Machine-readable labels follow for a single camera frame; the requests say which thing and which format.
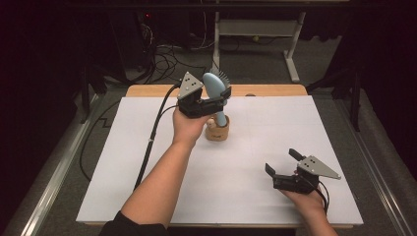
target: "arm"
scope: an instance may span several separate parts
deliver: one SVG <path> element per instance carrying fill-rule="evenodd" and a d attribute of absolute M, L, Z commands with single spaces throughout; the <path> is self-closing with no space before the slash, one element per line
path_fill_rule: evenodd
<path fill-rule="evenodd" d="M 303 217 L 306 228 L 311 236 L 336 236 L 337 233 L 328 223 L 322 198 L 316 191 L 309 195 L 283 191 L 281 193 L 289 198 Z"/>
<path fill-rule="evenodd" d="M 126 217 L 139 224 L 161 223 L 168 227 L 188 159 L 208 118 L 188 119 L 178 107 L 175 109 L 172 144 L 123 205 L 121 211 Z"/>

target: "sleeve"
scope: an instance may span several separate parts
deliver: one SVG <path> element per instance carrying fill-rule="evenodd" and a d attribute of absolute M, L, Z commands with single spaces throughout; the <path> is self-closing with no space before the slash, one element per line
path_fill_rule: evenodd
<path fill-rule="evenodd" d="M 104 224 L 99 236 L 168 236 L 162 224 L 137 224 L 122 212 Z"/>

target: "gray floor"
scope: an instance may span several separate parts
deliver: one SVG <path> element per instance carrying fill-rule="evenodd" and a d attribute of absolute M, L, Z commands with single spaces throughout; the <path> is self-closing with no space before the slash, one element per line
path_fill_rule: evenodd
<path fill-rule="evenodd" d="M 298 43 L 294 61 L 302 85 L 313 83 L 324 75 L 338 43 L 339 39 L 320 42 L 315 38 Z M 291 84 L 281 54 L 288 45 L 288 39 L 278 39 L 266 45 L 242 41 L 237 48 L 233 39 L 224 39 L 221 43 L 223 50 L 220 56 L 220 68 L 227 74 L 232 85 Z M 169 49 L 161 48 L 159 52 L 169 52 Z M 175 56 L 183 63 L 204 66 L 207 69 L 211 65 L 211 49 L 184 51 L 175 48 Z M 162 57 L 157 57 L 156 60 L 161 61 L 158 63 L 158 68 L 161 70 L 168 65 L 164 63 Z M 171 77 L 182 78 L 187 71 L 196 77 L 203 74 L 202 68 L 177 64 Z M 135 74 L 135 71 L 128 71 L 130 77 L 134 77 Z M 156 72 L 153 78 L 159 76 L 160 74 Z M 158 83 L 173 82 L 165 79 Z M 338 229 L 337 232 L 339 235 L 413 235 L 412 231 L 417 232 L 416 226 L 412 223 L 417 220 L 417 185 L 387 138 L 366 93 L 363 91 L 361 93 L 361 132 L 354 132 L 347 121 L 348 99 L 333 100 L 330 91 L 331 88 L 320 88 L 313 91 L 312 96 L 365 222 L 364 225 L 352 229 Z M 90 125 L 86 127 L 88 128 L 86 134 L 90 130 L 91 134 L 83 153 L 83 166 L 88 176 L 93 173 L 109 132 L 109 128 L 103 126 L 103 121 L 99 121 L 94 127 L 92 123 L 125 93 L 126 88 L 110 87 L 109 92 L 93 104 L 95 110 L 90 117 Z M 107 124 L 111 124 L 116 111 L 117 104 L 103 113 L 102 117 L 107 118 Z M 44 165 L 4 235 L 21 235 L 24 231 L 62 156 L 68 153 L 77 132 L 82 127 L 79 123 L 81 115 L 81 112 L 77 114 L 66 135 Z M 59 193 L 54 203 L 47 209 L 47 215 L 36 235 L 98 234 L 99 226 L 87 226 L 75 221 L 89 184 L 79 167 L 81 147 L 77 148 Z M 276 234 L 273 231 L 264 231 L 254 235 Z M 297 235 L 306 235 L 306 233 L 303 229 L 299 229 Z"/>

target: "white paper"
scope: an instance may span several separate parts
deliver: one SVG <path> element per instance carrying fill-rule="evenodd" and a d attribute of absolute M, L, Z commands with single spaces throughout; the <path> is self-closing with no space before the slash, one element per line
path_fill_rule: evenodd
<path fill-rule="evenodd" d="M 77 221 L 113 219 L 134 189 L 162 97 L 124 97 L 96 166 Z M 165 107 L 176 103 L 169 98 Z M 292 175 L 290 148 L 314 155 L 341 180 L 321 177 L 329 190 L 328 220 L 362 224 L 362 217 L 310 96 L 231 97 L 224 142 L 199 138 L 190 158 L 173 224 L 300 224 L 293 204 L 272 186 L 265 163 Z M 172 109 L 161 118 L 146 175 L 172 140 Z"/>

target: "black sleeve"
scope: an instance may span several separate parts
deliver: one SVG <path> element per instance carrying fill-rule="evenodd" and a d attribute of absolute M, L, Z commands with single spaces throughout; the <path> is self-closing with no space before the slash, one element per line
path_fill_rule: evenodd
<path fill-rule="evenodd" d="M 117 212 L 112 221 L 104 224 L 99 236 L 168 236 L 162 224 L 137 224 Z"/>

